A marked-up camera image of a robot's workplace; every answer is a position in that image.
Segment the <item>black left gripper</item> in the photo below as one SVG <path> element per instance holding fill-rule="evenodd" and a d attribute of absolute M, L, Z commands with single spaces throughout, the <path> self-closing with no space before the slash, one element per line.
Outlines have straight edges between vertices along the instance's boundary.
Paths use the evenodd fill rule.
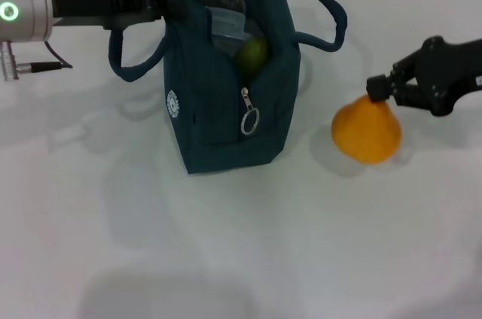
<path fill-rule="evenodd" d="M 52 0 L 55 26 L 101 26 L 124 30 L 163 16 L 186 19 L 185 0 Z"/>

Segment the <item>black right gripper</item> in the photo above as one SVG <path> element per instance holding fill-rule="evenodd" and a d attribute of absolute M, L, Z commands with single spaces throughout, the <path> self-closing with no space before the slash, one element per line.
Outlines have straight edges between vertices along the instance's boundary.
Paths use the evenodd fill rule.
<path fill-rule="evenodd" d="M 414 78 L 417 85 L 409 84 Z M 399 106 L 447 116 L 459 99 L 481 90 L 481 40 L 450 44 L 441 36 L 429 38 L 394 63 L 389 75 L 368 78 L 366 90 L 372 102 L 392 96 Z"/>

